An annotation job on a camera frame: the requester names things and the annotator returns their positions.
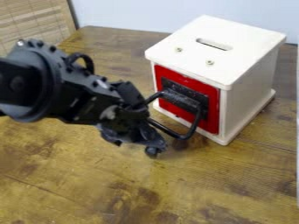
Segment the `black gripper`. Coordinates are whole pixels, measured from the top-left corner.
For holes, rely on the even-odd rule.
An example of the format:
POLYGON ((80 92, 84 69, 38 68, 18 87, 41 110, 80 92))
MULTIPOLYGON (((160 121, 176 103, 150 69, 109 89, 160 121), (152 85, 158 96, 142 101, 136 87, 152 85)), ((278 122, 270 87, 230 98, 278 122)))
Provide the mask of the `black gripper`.
POLYGON ((98 115, 97 130, 101 137, 116 146, 141 144, 144 153, 156 158, 165 151, 165 140, 148 124, 148 108, 105 108, 98 115))

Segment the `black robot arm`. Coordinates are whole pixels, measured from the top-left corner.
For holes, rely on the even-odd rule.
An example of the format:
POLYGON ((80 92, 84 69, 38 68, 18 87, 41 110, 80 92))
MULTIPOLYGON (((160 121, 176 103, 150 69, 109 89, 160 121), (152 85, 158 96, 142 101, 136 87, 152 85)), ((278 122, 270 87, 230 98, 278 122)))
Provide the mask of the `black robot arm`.
POLYGON ((86 54, 66 54, 38 39, 18 40, 0 57, 0 116, 18 123, 54 118, 90 125, 105 141, 140 144, 150 157, 166 147, 133 83, 108 81, 86 54))

